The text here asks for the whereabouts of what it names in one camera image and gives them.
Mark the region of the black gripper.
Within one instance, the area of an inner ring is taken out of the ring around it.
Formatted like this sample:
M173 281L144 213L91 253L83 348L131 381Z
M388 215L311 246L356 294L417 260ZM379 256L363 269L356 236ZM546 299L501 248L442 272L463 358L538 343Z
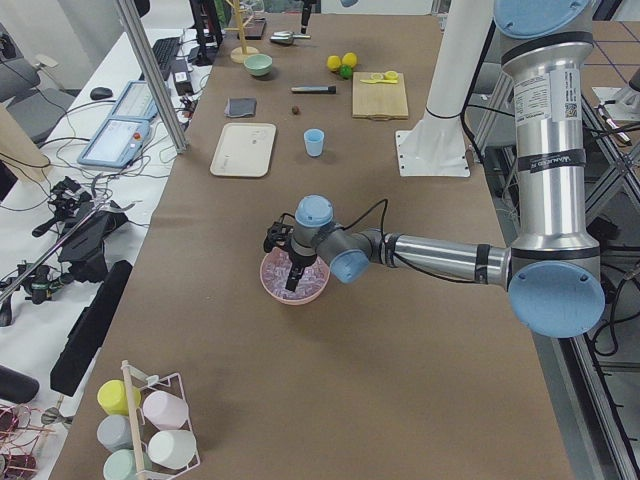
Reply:
M303 269L312 266L316 262L316 254L300 254L292 250L289 252L289 259L292 266L286 279L285 289L295 292L303 276Z

